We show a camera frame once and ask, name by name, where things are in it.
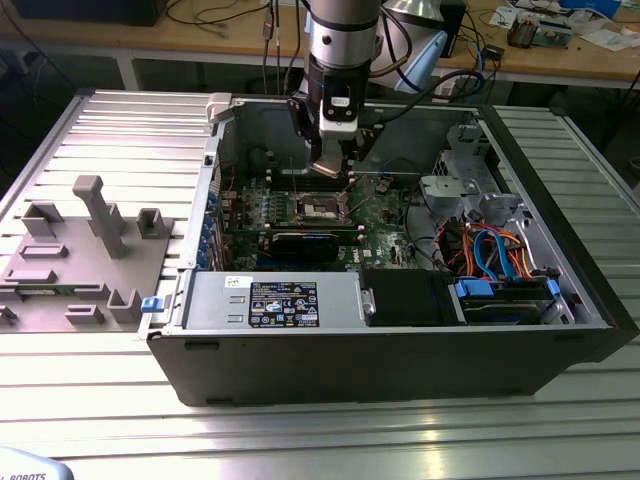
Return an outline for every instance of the motherboard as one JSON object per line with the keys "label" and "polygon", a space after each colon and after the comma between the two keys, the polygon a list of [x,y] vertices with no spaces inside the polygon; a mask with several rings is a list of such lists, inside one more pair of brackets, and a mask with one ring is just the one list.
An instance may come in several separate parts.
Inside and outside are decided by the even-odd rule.
{"label": "motherboard", "polygon": [[224,268],[418,268],[403,218],[407,189],[384,174],[309,182],[252,178],[221,194]]}

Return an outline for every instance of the sticker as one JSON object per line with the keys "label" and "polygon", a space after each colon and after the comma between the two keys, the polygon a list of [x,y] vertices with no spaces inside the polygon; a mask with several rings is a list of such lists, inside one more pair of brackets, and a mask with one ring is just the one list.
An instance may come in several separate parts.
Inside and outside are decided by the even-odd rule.
{"label": "sticker", "polygon": [[224,288],[251,288],[253,277],[224,277]]}
{"label": "sticker", "polygon": [[319,327],[317,288],[315,282],[252,283],[249,325],[253,328]]}

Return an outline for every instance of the workbench leg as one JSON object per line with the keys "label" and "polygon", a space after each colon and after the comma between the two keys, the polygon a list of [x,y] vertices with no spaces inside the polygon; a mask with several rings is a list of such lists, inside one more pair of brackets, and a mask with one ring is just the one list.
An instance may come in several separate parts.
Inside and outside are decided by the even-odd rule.
{"label": "workbench leg", "polygon": [[129,56],[117,56],[115,58],[116,62],[118,62],[118,69],[120,70],[124,89],[140,90],[140,82],[138,81],[136,70],[133,67],[133,59]]}

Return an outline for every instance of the wire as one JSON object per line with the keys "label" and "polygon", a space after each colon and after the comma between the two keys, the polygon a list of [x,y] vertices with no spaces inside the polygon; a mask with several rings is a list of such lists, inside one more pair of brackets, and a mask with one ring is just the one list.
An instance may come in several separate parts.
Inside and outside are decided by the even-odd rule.
{"label": "wire", "polygon": [[413,245],[413,248],[415,249],[416,252],[418,252],[420,255],[422,255],[422,257],[424,257],[425,259],[427,259],[429,262],[431,262],[431,264],[436,267],[438,270],[442,270],[444,272],[448,271],[448,269],[446,268],[446,266],[443,266],[440,264],[439,261],[431,258],[431,256],[425,252],[424,250],[422,250],[420,247],[418,247],[416,245],[416,242],[419,241],[422,237],[416,239],[415,241],[411,238],[411,234],[409,233],[409,223],[408,223],[408,218],[409,218],[409,208],[411,207],[411,200],[413,199],[413,196],[415,195],[416,191],[418,190],[418,187],[420,186],[420,182],[416,182],[416,184],[413,186],[413,188],[411,189],[411,193],[409,193],[409,199],[407,201],[407,206],[405,207],[404,210],[404,218],[402,219],[403,225],[404,225],[404,231],[407,235],[407,238],[409,239],[409,243]]}
{"label": "wire", "polygon": [[522,249],[522,272],[527,278],[533,278],[529,272],[529,267],[527,266],[527,254],[525,253],[524,248]]}
{"label": "wire", "polygon": [[269,53],[269,40],[264,41],[264,53],[262,54],[262,82],[264,83],[264,94],[269,95],[267,88],[267,53]]}
{"label": "wire", "polygon": [[[391,33],[390,33],[390,31],[389,31],[389,23],[388,23],[388,21],[387,21],[387,18],[388,18],[389,20],[392,20],[392,21],[394,22],[394,24],[396,25],[396,27],[398,27],[398,29],[399,29],[399,30],[402,32],[402,34],[405,36],[405,39],[406,39],[406,41],[407,41],[407,42],[411,42],[411,37],[410,37],[410,36],[409,36],[409,34],[407,33],[407,31],[406,31],[406,29],[404,28],[404,26],[402,25],[402,23],[398,22],[398,21],[395,19],[395,17],[393,17],[393,15],[391,15],[388,11],[386,11],[386,9],[383,9],[382,11],[383,11],[383,16],[382,16],[382,26],[383,26],[384,34],[385,34],[385,38],[386,38],[386,41],[387,41],[387,48],[389,49],[389,56],[391,57],[391,61],[392,61],[392,62],[394,62],[394,64],[396,64],[396,63],[398,63],[398,60],[397,60],[397,58],[396,58],[395,51],[394,51],[394,48],[393,48],[393,42],[391,41]],[[405,84],[407,84],[407,86],[409,86],[409,88],[413,89],[413,90],[414,90],[414,91],[416,91],[416,92],[419,92],[420,94],[424,94],[424,96],[419,96],[419,97],[416,99],[416,100],[417,100],[417,101],[416,101],[416,103],[415,103],[414,105],[412,105],[412,106],[409,108],[409,110],[410,110],[411,108],[413,108],[415,105],[417,105],[417,103],[419,103],[423,98],[425,98],[425,97],[426,97],[426,95],[428,95],[429,93],[431,93],[432,91],[434,91],[434,90],[435,90],[435,89],[436,89],[436,88],[437,88],[441,83],[444,83],[445,81],[447,81],[447,80],[449,80],[449,79],[451,79],[451,78],[454,78],[454,77],[456,77],[456,76],[461,76],[461,75],[463,75],[463,73],[460,73],[460,72],[463,72],[462,70],[459,70],[459,71],[457,71],[457,72],[451,72],[450,74],[445,75],[444,77],[441,77],[441,78],[440,78],[440,80],[438,80],[438,81],[436,82],[436,84],[435,84],[435,85],[433,85],[433,86],[429,89],[429,91],[427,91],[427,92],[425,93],[425,90],[421,89],[419,86],[415,85],[411,80],[409,80],[409,78],[404,74],[404,72],[402,71],[402,69],[401,69],[399,66],[395,68],[395,71],[398,73],[398,75],[400,76],[400,78],[402,79],[402,81],[403,81]],[[476,80],[476,88],[474,88],[471,92],[467,92],[467,93],[465,93],[465,92],[464,92],[464,88],[466,88],[466,82],[465,82],[465,87],[463,87],[463,89],[462,89],[461,93],[460,93],[460,94],[458,94],[458,95],[451,95],[451,96],[447,96],[447,95],[431,95],[431,96],[432,96],[432,98],[437,98],[437,99],[440,99],[440,100],[450,100],[450,101],[451,101],[451,100],[455,100],[455,99],[458,99],[458,98],[464,98],[464,97],[467,97],[467,96],[475,95],[479,90],[481,90],[481,89],[482,89],[482,87],[477,88],[477,87],[478,87],[477,82],[478,82],[478,80]]]}
{"label": "wire", "polygon": [[516,257],[516,254],[513,252],[509,252],[509,259],[511,260],[511,263],[513,264],[513,268],[516,271],[516,274],[519,277],[524,277],[524,274],[522,272],[522,268],[520,267],[520,264],[518,263],[518,257]]}
{"label": "wire", "polygon": [[[394,60],[394,57],[391,57],[391,62],[392,62],[391,65],[381,68],[380,70],[375,70],[373,72],[370,72],[369,78],[384,77],[385,75],[390,74],[394,70],[398,70],[402,65],[404,65],[409,61],[409,58],[413,53],[413,42],[411,41],[411,37],[409,36],[409,33],[404,28],[404,25],[402,25],[402,23],[400,23],[400,21],[396,19],[396,17],[394,17],[393,14],[386,7],[381,7],[380,11],[382,12],[383,25],[385,24],[384,23],[385,19],[391,20],[393,24],[400,30],[400,32],[404,36],[404,39],[407,42],[407,52],[400,59]],[[385,30],[385,34],[387,36],[388,44],[391,45],[391,37],[390,35],[388,35],[388,32],[389,32],[389,27],[387,26]]]}
{"label": "wire", "polygon": [[289,75],[293,68],[293,62],[295,62],[296,58],[298,58],[298,53],[300,53],[300,0],[296,0],[296,39],[296,50],[293,52],[293,56],[291,57],[291,60],[289,60],[287,72],[284,74],[284,86],[282,92],[284,95],[287,94],[287,90],[289,89]]}
{"label": "wire", "polygon": [[236,183],[236,167],[231,165],[231,185],[229,185],[229,189],[227,190],[226,197],[229,198],[229,192],[233,190],[233,184]]}
{"label": "wire", "polygon": [[511,265],[507,260],[507,251],[505,249],[504,242],[502,241],[502,237],[500,236],[499,233],[496,233],[494,230],[481,230],[476,235],[476,238],[473,241],[473,254],[475,256],[476,265],[478,265],[480,270],[482,270],[487,275],[489,275],[494,282],[498,281],[498,276],[495,273],[493,273],[486,265],[484,265],[484,262],[482,261],[482,257],[480,255],[480,241],[482,240],[483,237],[489,234],[495,237],[496,245],[498,247],[498,255],[500,257],[500,265],[502,266],[502,271],[509,278],[515,277],[516,273],[514,272],[513,268],[511,267]]}
{"label": "wire", "polygon": [[[203,8],[202,10],[196,11],[195,4],[194,4],[195,0],[189,0],[189,5],[191,6],[191,16],[193,17],[194,22],[195,21],[206,22],[206,19],[202,17],[202,14],[215,11],[215,10],[225,10],[227,8],[231,8],[235,6],[239,1],[240,0],[233,0],[231,3],[227,5],[223,5],[221,7],[209,7],[209,8]],[[215,35],[218,35],[219,37],[222,37],[222,38],[227,37],[227,34],[222,30],[227,26],[225,23],[216,23],[215,25],[195,25],[195,26],[198,27],[200,30],[213,33]]]}
{"label": "wire", "polygon": [[276,94],[280,95],[280,0],[276,4]]}
{"label": "wire", "polygon": [[640,155],[633,156],[629,159],[629,168],[636,174],[640,173]]}
{"label": "wire", "polygon": [[[476,22],[473,19],[473,17],[471,16],[471,14],[469,13],[468,9],[465,10],[464,14],[469,18],[469,21],[471,22],[471,27],[467,27],[466,25],[460,25],[460,27],[461,28],[465,28],[465,29],[470,30],[473,33],[475,33],[476,45],[478,46],[478,52],[484,51],[485,47],[487,46],[487,42],[485,41],[484,36],[480,33],[480,31],[476,27]],[[475,70],[478,67],[480,67],[481,70],[484,70],[484,64],[482,63],[481,53],[478,55],[478,57],[476,57],[476,61],[474,63],[474,67],[473,68]],[[469,79],[467,78],[465,80],[464,84],[462,85],[461,91],[466,90],[468,82],[469,82]]]}
{"label": "wire", "polygon": [[53,67],[53,69],[58,72],[58,74],[64,78],[64,80],[69,84],[69,86],[76,91],[78,89],[78,87],[76,86],[76,84],[73,82],[73,80],[71,80],[69,77],[67,77],[65,75],[65,73],[60,70],[60,68],[58,67],[58,65],[56,65],[51,58],[49,58],[49,56],[44,53],[44,51],[33,41],[31,40],[31,37],[29,37],[29,35],[27,35],[24,30],[22,30],[22,28],[20,28],[20,26],[15,22],[15,20],[13,19],[13,17],[9,14],[9,10],[7,9],[7,6],[4,4],[4,0],[0,0],[0,5],[2,6],[2,11],[4,12],[5,17],[7,17],[7,20],[9,20],[9,23],[11,25],[13,25],[13,28],[16,29],[16,31],[22,36],[22,38],[24,38],[34,49],[37,50],[37,52],[42,55],[47,62],[49,62],[49,64],[51,64],[51,66]]}
{"label": "wire", "polygon": [[[36,93],[36,91],[29,91],[29,89],[27,88],[27,86],[25,85],[24,80],[26,79],[27,75],[22,75],[20,74],[11,64],[11,62],[9,62],[2,54],[0,54],[0,60],[2,60],[2,63],[4,64],[5,68],[11,73],[11,75],[13,75],[13,77],[15,77],[18,80],[18,83],[20,84],[20,89],[22,90],[22,93],[24,94],[25,97],[31,98],[33,100],[34,105],[36,106],[36,108],[40,111],[40,112],[44,112],[45,110],[43,110],[40,104],[38,104],[37,100],[44,100],[46,101],[49,105],[53,106],[56,108],[56,112],[52,112],[49,111],[48,113],[52,113],[53,115],[55,115],[56,117],[59,116],[59,111],[60,110],[64,110],[64,107],[61,105],[58,105],[55,101],[51,100],[50,98],[47,98],[45,96],[42,95],[38,95]],[[42,64],[40,64],[40,67],[38,69],[38,72],[40,72],[40,69],[46,64],[46,60],[42,62]]]}
{"label": "wire", "polygon": [[498,60],[498,63],[496,63],[496,61],[492,59],[491,63],[493,64],[493,73],[489,75],[489,77],[487,78],[487,82],[491,82],[491,86],[489,87],[489,91],[487,92],[487,97],[486,97],[487,102],[489,101],[489,98],[491,98],[493,87],[496,86],[496,74],[498,73],[498,70],[500,70],[500,67],[502,66],[501,60]]}
{"label": "wire", "polygon": [[472,276],[474,263],[473,263],[473,252],[471,251],[469,240],[470,240],[469,229],[465,228],[464,231],[462,232],[462,248],[464,250],[464,258],[467,261],[466,274],[467,276]]}
{"label": "wire", "polygon": [[206,22],[204,22],[204,21],[203,21],[203,22],[189,22],[189,21],[182,20],[182,19],[180,19],[180,18],[174,17],[174,16],[171,14],[171,10],[172,10],[176,5],[178,5],[179,3],[181,3],[182,1],[183,1],[183,0],[174,0],[174,1],[173,1],[173,3],[171,3],[171,4],[169,4],[169,5],[167,6],[167,10],[166,10],[166,12],[165,12],[165,13],[166,13],[166,15],[167,15],[167,17],[168,17],[168,18],[170,18],[170,19],[171,19],[171,20],[173,20],[174,22],[178,22],[178,23],[181,23],[181,24],[183,24],[183,25],[215,25],[216,23],[223,23],[223,22],[226,22],[226,21],[229,21],[229,20],[233,20],[234,18],[242,17],[243,15],[248,15],[248,14],[250,14],[250,13],[254,13],[254,12],[259,12],[259,11],[264,10],[264,9],[266,9],[266,8],[268,8],[268,7],[269,7],[269,4],[267,4],[267,5],[263,5],[263,6],[261,6],[261,7],[258,7],[258,8],[253,8],[253,9],[251,9],[251,10],[245,10],[244,12],[236,13],[235,15],[231,15],[231,16],[229,16],[229,17],[219,18],[219,19],[217,19],[217,20],[209,20],[209,21],[206,21]]}
{"label": "wire", "polygon": [[480,47],[478,46],[478,44],[475,41],[471,40],[466,35],[463,36],[462,39],[467,42],[467,45],[471,45],[471,46],[475,47],[476,56],[474,58],[476,60],[476,63],[480,67],[480,71],[483,71],[484,70],[484,57],[482,56],[482,52],[480,51]]}
{"label": "wire", "polygon": [[485,78],[482,76],[481,73],[479,73],[479,72],[477,72],[475,70],[469,70],[469,69],[456,70],[454,72],[448,73],[448,74],[443,75],[442,77],[440,77],[433,85],[431,85],[427,89],[424,89],[421,93],[416,95],[416,98],[411,103],[409,103],[408,105],[404,106],[398,112],[390,115],[389,117],[382,118],[380,120],[380,122],[382,124],[386,124],[386,123],[392,122],[393,120],[397,120],[398,118],[402,117],[404,114],[409,112],[413,107],[418,105],[422,100],[424,100],[427,97],[427,95],[432,93],[439,85],[451,80],[452,78],[460,77],[460,76],[463,76],[463,75],[469,75],[469,76],[472,76],[472,77],[476,78],[476,85],[475,85],[474,89],[472,90],[472,93],[460,94],[460,95],[452,95],[450,97],[446,96],[446,95],[432,95],[433,98],[443,98],[445,100],[453,100],[455,98],[462,98],[462,97],[465,97],[465,96],[474,95],[475,93],[478,93],[480,90],[482,90],[482,87],[484,87],[484,84],[485,84]]}
{"label": "wire", "polygon": [[627,92],[624,94],[624,97],[622,97],[622,100],[620,101],[621,105],[624,105],[626,103],[627,98],[629,98],[629,95],[631,95],[631,92],[633,91],[633,87],[635,87],[636,83],[638,83],[638,79],[640,79],[640,70],[638,70],[638,73],[636,73],[636,78],[633,79],[633,82],[631,82],[631,85],[627,89]]}
{"label": "wire", "polygon": [[404,163],[406,163],[407,165],[409,165],[409,166],[413,169],[413,171],[414,171],[415,173],[418,173],[418,174],[420,173],[420,170],[418,170],[418,167],[416,167],[416,164],[415,164],[415,163],[413,163],[411,160],[409,160],[409,159],[408,159],[408,158],[406,158],[406,157],[393,157],[393,158],[390,158],[389,160],[387,160],[386,162],[384,162],[384,164],[382,165],[382,167],[380,167],[380,171],[379,171],[378,173],[385,173],[385,172],[384,172],[384,171],[385,171],[385,169],[386,169],[386,168],[387,168],[391,163],[396,162],[396,161],[397,161],[397,162],[404,162]]}
{"label": "wire", "polygon": [[45,58],[40,66],[38,67],[38,73],[36,74],[36,81],[33,82],[33,103],[35,103],[36,108],[40,108],[38,105],[38,84],[40,83],[40,74],[42,74],[42,69],[47,64],[47,59]]}

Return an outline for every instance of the black cable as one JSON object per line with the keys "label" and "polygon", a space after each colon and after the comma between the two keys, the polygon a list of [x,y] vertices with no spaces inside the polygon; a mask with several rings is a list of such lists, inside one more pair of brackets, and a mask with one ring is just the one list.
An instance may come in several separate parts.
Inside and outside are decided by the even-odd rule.
{"label": "black cable", "polygon": [[404,28],[402,23],[396,17],[394,17],[391,11],[388,10],[386,7],[381,7],[380,11],[382,13],[382,18],[383,19],[388,18],[389,20],[391,20],[393,24],[400,30],[400,32],[404,36],[404,39],[407,42],[407,52],[399,60],[391,59],[391,65],[381,68],[380,70],[369,72],[369,78],[379,78],[379,77],[384,77],[385,75],[390,74],[394,70],[397,70],[402,65],[407,63],[409,61],[409,58],[411,57],[411,54],[413,53],[413,42],[411,41],[411,37],[409,36],[409,33]]}
{"label": "black cable", "polygon": [[167,6],[166,15],[167,15],[168,18],[170,18],[174,22],[178,22],[178,23],[181,23],[183,25],[214,25],[216,23],[223,23],[223,22],[226,22],[228,20],[233,20],[234,18],[242,17],[243,15],[248,15],[250,13],[259,12],[259,11],[264,10],[265,8],[269,7],[269,4],[267,4],[267,5],[263,5],[262,7],[253,8],[251,10],[245,10],[244,12],[236,13],[235,15],[231,15],[231,16],[225,17],[225,18],[219,18],[217,20],[210,20],[210,21],[206,21],[206,22],[188,22],[188,21],[182,20],[180,18],[176,18],[171,14],[171,10],[176,5],[181,3],[182,1],[183,0],[174,0],[173,3],[169,4]]}
{"label": "black cable", "polygon": [[269,54],[269,43],[273,38],[273,0],[269,0],[268,7],[264,14],[264,25],[262,26],[262,36],[264,37],[264,53],[262,54],[262,80],[264,82],[264,94],[269,94],[267,88],[267,55]]}
{"label": "black cable", "polygon": [[419,242],[420,240],[425,240],[429,237],[419,237],[416,240],[413,240],[411,238],[411,234],[409,233],[409,208],[411,207],[411,200],[413,199],[413,196],[415,195],[416,191],[418,190],[418,187],[420,186],[420,181],[416,182],[416,184],[414,185],[414,187],[411,189],[411,193],[409,193],[409,200],[407,201],[407,206],[404,209],[404,218],[402,219],[403,225],[404,225],[404,231],[407,235],[407,239],[409,240],[409,243],[411,245],[413,245],[413,248],[415,249],[416,252],[418,252],[420,255],[422,255],[423,258],[425,258],[426,260],[429,260],[429,262],[431,262],[431,264],[436,267],[438,270],[441,270],[443,272],[448,272],[449,270],[444,267],[442,265],[440,265],[441,262],[439,262],[438,260],[431,258],[431,256],[425,252],[424,250],[422,250],[420,247],[418,247],[416,245],[417,242]]}
{"label": "black cable", "polygon": [[[406,29],[404,28],[404,26],[403,26],[401,23],[400,23],[399,25],[398,25],[398,24],[396,24],[396,26],[397,26],[401,31],[403,31],[403,35],[405,35],[405,34],[406,34],[406,37],[408,37],[408,33],[407,33],[407,31],[406,31]],[[395,55],[395,51],[394,51],[394,48],[393,48],[393,42],[391,41],[391,33],[390,33],[390,31],[389,31],[389,23],[388,23],[388,21],[387,21],[387,16],[386,16],[386,15],[383,15],[383,16],[382,16],[382,27],[383,27],[383,29],[384,29],[384,34],[385,34],[386,41],[387,41],[387,47],[389,48],[389,56],[391,57],[391,61],[395,63],[395,62],[396,62],[396,55]],[[396,68],[396,72],[398,73],[398,75],[400,76],[400,78],[402,79],[402,81],[404,81],[404,82],[409,86],[409,88],[412,88],[414,91],[419,92],[419,93],[421,93],[421,94],[424,94],[424,93],[425,93],[425,92],[424,92],[420,87],[418,87],[418,86],[417,86],[417,85],[415,85],[411,80],[409,80],[409,78],[404,74],[404,72],[402,71],[402,69],[401,69],[400,67]],[[435,88],[436,88],[438,85],[440,85],[441,83],[442,83],[442,82],[440,82],[440,81],[436,82],[436,84],[435,84],[434,86],[432,86],[432,87],[431,87],[431,91],[435,90]],[[479,91],[479,89],[474,88],[471,92],[465,93],[465,92],[464,92],[464,88],[463,88],[463,91],[461,91],[461,93],[460,93],[459,95],[451,95],[451,96],[449,96],[449,95],[432,95],[432,97],[433,97],[433,98],[437,98],[437,99],[441,99],[441,100],[454,100],[454,99],[457,99],[457,98],[463,98],[463,97],[467,97],[467,96],[475,95],[478,91]],[[424,98],[424,96],[420,95],[420,97],[419,97],[419,99],[418,99],[418,102],[419,102],[422,98]]]}
{"label": "black cable", "polygon": [[44,59],[47,62],[49,62],[49,64],[53,67],[53,69],[56,72],[58,72],[58,74],[62,78],[64,78],[64,80],[69,84],[69,86],[71,86],[71,88],[73,88],[73,90],[75,92],[78,89],[76,84],[69,77],[67,77],[64,74],[64,72],[62,70],[60,70],[60,68],[58,68],[58,66],[51,60],[51,58],[49,58],[49,56],[46,53],[44,53],[44,51],[33,40],[31,40],[31,37],[29,37],[29,35],[24,33],[24,30],[22,30],[22,28],[20,28],[20,26],[15,22],[13,17],[11,15],[9,15],[9,11],[7,10],[7,6],[4,4],[4,0],[0,0],[0,5],[2,6],[2,10],[4,12],[5,17],[7,17],[7,20],[9,20],[9,23],[11,25],[13,25],[13,28],[15,28],[17,30],[17,32],[22,36],[22,38],[24,38],[34,49],[37,50],[37,52],[40,55],[42,55],[44,57]]}
{"label": "black cable", "polygon": [[[467,30],[471,30],[473,33],[475,33],[476,36],[476,46],[478,47],[478,51],[479,52],[483,52],[485,47],[487,46],[487,43],[484,40],[484,36],[478,31],[478,27],[476,27],[476,22],[473,19],[473,17],[471,16],[471,14],[469,13],[469,10],[465,10],[464,11],[465,16],[467,16],[469,18],[469,21],[471,22],[471,27],[467,27],[466,25],[460,25],[461,28],[466,28]],[[484,62],[480,59],[480,57],[476,57],[476,61],[474,63],[474,70],[477,70],[478,67],[480,67],[480,70],[484,70]],[[462,85],[462,88],[460,89],[461,91],[465,91],[467,88],[467,84],[469,83],[469,78],[467,78],[464,82],[464,84]]]}
{"label": "black cable", "polygon": [[[27,86],[24,84],[24,80],[27,78],[27,75],[22,75],[20,74],[20,72],[18,72],[13,65],[11,64],[10,61],[8,61],[2,54],[0,54],[0,60],[2,60],[2,64],[5,66],[5,68],[7,69],[7,71],[15,78],[18,80],[18,83],[20,84],[20,89],[22,90],[22,93],[25,97],[29,97],[31,99],[35,99],[35,100],[44,100],[47,103],[49,103],[50,105],[56,107],[57,113],[53,113],[56,117],[59,116],[59,113],[61,110],[64,110],[64,107],[61,105],[58,105],[55,101],[51,100],[50,98],[44,97],[42,95],[38,95],[37,92],[34,90],[33,92],[30,92],[29,89],[27,88]],[[40,106],[38,105],[37,101],[34,101],[34,104],[36,106],[36,108],[43,112],[44,110],[42,110],[42,108],[40,108]]]}
{"label": "black cable", "polygon": [[409,165],[411,167],[411,169],[415,172],[415,173],[420,173],[420,170],[418,169],[418,167],[416,166],[415,163],[413,163],[411,160],[409,160],[406,157],[392,157],[389,160],[387,160],[386,162],[384,162],[384,164],[382,165],[382,167],[380,167],[380,173],[385,173],[384,170],[385,168],[387,168],[391,163],[393,162],[404,162],[407,165]]}
{"label": "black cable", "polygon": [[[391,41],[391,32],[389,31],[389,21],[387,20],[386,15],[382,15],[382,27],[384,29],[385,39],[387,40],[387,48],[389,49],[389,56],[391,57],[391,61],[393,63],[396,63],[397,62],[396,52],[393,48],[393,42]],[[420,87],[418,87],[411,80],[409,80],[409,78],[404,74],[404,72],[400,67],[396,68],[396,72],[398,73],[402,81],[409,86],[409,88],[413,89],[417,93],[422,91]]]}
{"label": "black cable", "polygon": [[[235,6],[240,0],[232,0],[231,3],[227,4],[227,5],[222,5],[220,7],[209,7],[209,8],[203,8],[202,10],[199,10],[196,12],[195,10],[195,6],[194,6],[194,2],[195,0],[189,0],[189,3],[191,4],[191,16],[193,17],[194,22],[206,22],[207,20],[205,18],[202,17],[203,14],[207,13],[207,12],[212,12],[212,11],[216,11],[216,10],[226,10],[227,8],[231,8],[233,6]],[[213,33],[215,35],[218,35],[222,38],[226,38],[227,34],[223,31],[224,28],[227,27],[226,23],[216,23],[214,25],[195,25],[196,27],[198,27],[200,30],[204,30],[205,32],[210,32]]]}
{"label": "black cable", "polygon": [[496,86],[496,74],[498,73],[498,70],[500,70],[502,61],[498,60],[498,63],[496,63],[495,60],[491,60],[491,63],[493,63],[493,73],[489,75],[489,78],[487,78],[487,82],[491,82],[491,86],[489,87],[489,91],[487,92],[487,101],[491,97],[491,92],[493,92],[493,87]]}
{"label": "black cable", "polygon": [[627,100],[629,99],[631,93],[633,92],[633,88],[638,83],[638,80],[640,80],[640,70],[638,70],[638,73],[636,74],[635,78],[631,82],[631,85],[629,85],[629,88],[627,89],[624,96],[620,100],[618,104],[618,108],[612,115],[613,118],[609,118],[607,121],[608,128],[605,128],[604,132],[602,133],[602,136],[600,137],[600,142],[598,145],[601,152],[605,151],[609,143],[611,143],[613,139],[618,135],[618,132],[623,127],[626,120],[631,115],[633,115],[633,113],[636,111],[638,106],[640,106],[640,94],[636,95],[636,97],[631,100],[628,106],[626,105]]}
{"label": "black cable", "polygon": [[298,53],[300,53],[300,0],[296,0],[296,51],[293,52],[293,56],[291,60],[289,60],[289,66],[287,67],[287,72],[284,74],[284,85],[283,85],[283,94],[287,94],[287,90],[289,90],[289,75],[291,75],[291,69],[293,68],[293,62],[295,62],[296,58],[298,58]]}
{"label": "black cable", "polygon": [[262,54],[262,81],[264,83],[264,94],[269,95],[267,88],[267,53],[269,52],[269,40],[264,41],[264,53]]}
{"label": "black cable", "polygon": [[276,94],[280,95],[280,0],[276,4]]}
{"label": "black cable", "polygon": [[454,100],[454,99],[457,99],[457,98],[462,98],[464,96],[475,95],[480,90],[482,90],[482,88],[484,87],[484,84],[485,84],[485,78],[484,78],[484,76],[482,76],[482,74],[480,72],[476,72],[475,70],[469,70],[469,69],[456,70],[454,72],[448,73],[448,74],[443,75],[442,77],[440,77],[433,85],[431,85],[429,88],[424,89],[421,93],[416,95],[416,98],[411,103],[409,103],[408,105],[406,105],[405,107],[400,109],[398,112],[394,113],[393,115],[391,115],[391,116],[389,116],[387,118],[381,119],[380,122],[383,123],[383,124],[386,124],[386,123],[392,122],[393,120],[397,120],[398,118],[403,116],[405,113],[409,112],[413,107],[418,105],[429,94],[431,94],[439,85],[447,82],[448,80],[451,80],[452,78],[461,77],[463,75],[469,75],[469,76],[475,77],[475,79],[476,79],[475,87],[471,92],[469,92],[467,94],[464,94],[464,95],[462,95],[462,94],[452,95],[450,97],[446,96],[446,95],[432,95],[432,96],[434,98],[444,98],[445,100]]}
{"label": "black cable", "polygon": [[624,97],[622,97],[622,100],[620,101],[620,105],[624,105],[626,103],[627,98],[629,98],[629,95],[631,95],[631,92],[633,91],[633,87],[635,87],[636,83],[638,83],[638,79],[640,79],[640,70],[638,70],[638,73],[636,73],[636,78],[633,79],[633,82],[631,82],[629,89],[624,94]]}

